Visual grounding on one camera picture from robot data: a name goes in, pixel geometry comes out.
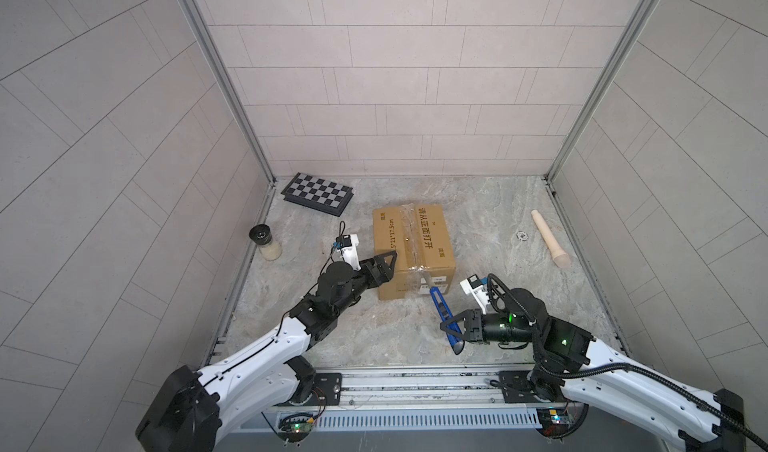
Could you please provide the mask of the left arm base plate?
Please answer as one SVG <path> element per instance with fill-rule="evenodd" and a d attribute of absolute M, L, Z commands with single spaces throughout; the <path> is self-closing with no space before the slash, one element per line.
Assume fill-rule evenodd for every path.
<path fill-rule="evenodd" d="M 338 406 L 343 375 L 316 373 L 299 379 L 294 394 L 287 401 L 291 406 Z"/>

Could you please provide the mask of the black white chessboard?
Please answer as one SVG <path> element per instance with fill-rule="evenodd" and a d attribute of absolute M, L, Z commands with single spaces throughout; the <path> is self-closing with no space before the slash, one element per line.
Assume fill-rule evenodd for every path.
<path fill-rule="evenodd" d="M 340 217 L 353 198 L 353 189 L 338 182 L 297 173 L 281 191 L 284 200 Z"/>

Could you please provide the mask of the right corner aluminium post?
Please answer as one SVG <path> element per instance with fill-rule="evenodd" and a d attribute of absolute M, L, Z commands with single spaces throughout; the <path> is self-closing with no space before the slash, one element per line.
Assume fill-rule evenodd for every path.
<path fill-rule="evenodd" d="M 638 2 L 635 11 L 631 15 L 627 26 L 611 53 L 608 62 L 603 68 L 592 92 L 575 120 L 569 134 L 566 136 L 563 146 L 554 159 L 551 168 L 544 176 L 547 187 L 550 190 L 555 188 L 554 181 L 562 170 L 566 159 L 575 148 L 578 139 L 586 129 L 608 89 L 613 84 L 618 72 L 621 70 L 621 67 L 628 58 L 634 44 L 639 39 L 646 23 L 649 21 L 659 2 L 660 0 L 640 0 Z"/>

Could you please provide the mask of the corner aluminium post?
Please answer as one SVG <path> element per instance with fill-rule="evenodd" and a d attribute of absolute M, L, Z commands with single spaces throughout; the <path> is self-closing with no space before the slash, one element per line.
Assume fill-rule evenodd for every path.
<path fill-rule="evenodd" d="M 634 44 L 639 39 L 646 23 L 649 21 L 659 2 L 660 0 L 640 0 L 638 2 L 635 11 L 631 15 L 627 26 L 611 53 L 608 62 L 603 68 L 592 92 L 575 120 L 569 134 L 566 136 L 563 146 L 554 159 L 551 168 L 544 176 L 547 187 L 550 190 L 555 188 L 554 181 L 562 170 L 566 159 L 575 148 L 578 139 L 586 129 L 608 89 L 613 84 L 618 72 L 621 70 L 621 67 L 628 58 Z"/>
<path fill-rule="evenodd" d="M 257 162 L 264 172 L 271 188 L 275 188 L 277 179 L 268 163 L 265 153 L 260 146 L 252 124 L 235 90 L 234 83 L 222 61 L 220 53 L 214 43 L 208 25 L 205 23 L 202 11 L 196 0 L 178 0 L 190 28 L 195 35 L 203 57 L 210 67 L 216 79 L 227 106 L 232 112 L 235 121 L 246 137 L 253 150 Z"/>

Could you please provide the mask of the wooden rolling pin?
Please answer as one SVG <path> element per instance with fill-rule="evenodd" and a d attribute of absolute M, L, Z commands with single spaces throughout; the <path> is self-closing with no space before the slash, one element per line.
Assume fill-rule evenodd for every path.
<path fill-rule="evenodd" d="M 569 268 L 572 264 L 571 257 L 561 247 L 543 216 L 538 210 L 532 210 L 531 217 L 550 252 L 552 261 L 560 269 Z"/>

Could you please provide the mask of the right green circuit board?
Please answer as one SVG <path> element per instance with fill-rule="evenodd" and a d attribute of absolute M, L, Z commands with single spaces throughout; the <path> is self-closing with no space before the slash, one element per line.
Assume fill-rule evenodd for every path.
<path fill-rule="evenodd" d="M 559 437 L 575 422 L 565 408 L 538 408 L 536 413 L 541 425 L 538 432 L 544 437 Z"/>

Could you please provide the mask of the glass jar black lid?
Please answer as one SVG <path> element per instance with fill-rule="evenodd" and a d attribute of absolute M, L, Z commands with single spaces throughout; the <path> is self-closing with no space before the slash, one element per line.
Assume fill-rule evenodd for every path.
<path fill-rule="evenodd" d="M 252 227 L 249 231 L 249 238 L 266 261 L 275 261 L 282 255 L 282 248 L 273 238 L 268 225 L 258 224 Z"/>

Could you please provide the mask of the green circuit board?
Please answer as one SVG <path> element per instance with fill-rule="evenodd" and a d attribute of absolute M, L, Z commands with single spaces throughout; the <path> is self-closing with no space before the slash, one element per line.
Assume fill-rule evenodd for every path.
<path fill-rule="evenodd" d="M 575 422 L 565 408 L 538 408 L 536 413 L 541 425 L 538 432 L 544 437 L 559 437 Z"/>
<path fill-rule="evenodd" d="M 317 418 L 311 413 L 301 412 L 280 419 L 277 434 L 286 443 L 300 443 L 313 431 Z"/>

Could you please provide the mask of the blue utility knife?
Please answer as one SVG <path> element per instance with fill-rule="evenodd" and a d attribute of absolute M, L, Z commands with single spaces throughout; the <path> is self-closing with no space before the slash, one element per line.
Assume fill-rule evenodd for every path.
<path fill-rule="evenodd" d="M 449 341 L 450 347 L 454 352 L 454 354 L 460 355 L 463 352 L 464 346 L 465 346 L 465 343 L 463 340 L 463 333 L 461 332 L 461 329 L 459 328 L 456 320 L 454 319 L 454 316 L 450 311 L 450 308 L 445 302 L 440 289 L 436 286 L 431 286 L 430 296 L 436 307 L 438 315 L 441 319 L 440 329 L 446 334 L 446 337 Z"/>

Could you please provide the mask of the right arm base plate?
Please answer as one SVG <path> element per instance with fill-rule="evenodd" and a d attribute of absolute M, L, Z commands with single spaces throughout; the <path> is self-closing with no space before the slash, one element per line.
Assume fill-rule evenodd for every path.
<path fill-rule="evenodd" d="M 505 404 L 565 402 L 561 392 L 537 387 L 528 375 L 528 371 L 500 371 L 489 385 L 501 391 Z"/>

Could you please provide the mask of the left corner aluminium post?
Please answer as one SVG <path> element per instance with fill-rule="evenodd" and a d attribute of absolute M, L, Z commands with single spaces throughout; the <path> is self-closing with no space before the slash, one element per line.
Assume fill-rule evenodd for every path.
<path fill-rule="evenodd" d="M 252 124 L 235 90 L 234 83 L 222 61 L 220 53 L 214 43 L 208 25 L 205 23 L 202 11 L 196 0 L 178 0 L 190 28 L 195 35 L 203 57 L 210 67 L 216 79 L 227 106 L 232 112 L 235 121 L 246 137 L 253 150 L 257 162 L 264 172 L 271 188 L 275 188 L 277 179 L 268 163 L 265 153 L 260 146 Z"/>

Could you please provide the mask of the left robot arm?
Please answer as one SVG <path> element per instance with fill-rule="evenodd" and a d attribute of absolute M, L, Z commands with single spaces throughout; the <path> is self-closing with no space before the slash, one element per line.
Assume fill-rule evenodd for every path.
<path fill-rule="evenodd" d="M 227 434 L 267 408 L 303 403 L 315 368 L 304 353 L 324 340 L 361 295 L 393 279 L 389 251 L 354 269 L 333 262 L 278 326 L 217 363 L 172 372 L 139 422 L 135 436 L 146 451 L 211 451 Z"/>

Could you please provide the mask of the aluminium front rail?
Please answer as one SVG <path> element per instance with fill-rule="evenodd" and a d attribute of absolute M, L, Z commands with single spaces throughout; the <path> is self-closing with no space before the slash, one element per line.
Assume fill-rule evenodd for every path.
<path fill-rule="evenodd" d="M 584 419 L 586 411 L 591 410 L 580 403 L 570 402 L 505 404 L 501 391 L 489 385 L 500 371 L 528 370 L 519 367 L 437 367 L 324 372 L 343 375 L 338 406 L 297 407 L 284 402 L 253 416 L 229 434 L 242 430 L 250 420 L 258 418 L 266 420 L 277 432 L 281 418 L 301 412 L 316 416 L 313 431 L 317 432 L 539 430 L 538 408 L 565 408 L 575 419 L 566 432 L 571 433 Z"/>

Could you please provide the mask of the brown cardboard express box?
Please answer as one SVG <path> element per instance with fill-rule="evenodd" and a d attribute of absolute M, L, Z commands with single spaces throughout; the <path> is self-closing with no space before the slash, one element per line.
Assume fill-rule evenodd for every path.
<path fill-rule="evenodd" d="M 432 286 L 448 291 L 456 259 L 442 206 L 379 208 L 372 218 L 374 252 L 397 253 L 393 278 L 378 289 L 381 301 L 427 295 Z"/>

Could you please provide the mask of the left green circuit board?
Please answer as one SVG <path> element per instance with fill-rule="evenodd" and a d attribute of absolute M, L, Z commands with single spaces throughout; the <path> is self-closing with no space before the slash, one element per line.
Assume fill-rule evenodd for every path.
<path fill-rule="evenodd" d="M 286 443 L 300 443 L 313 431 L 317 418 L 311 413 L 301 412 L 280 419 L 277 434 Z"/>

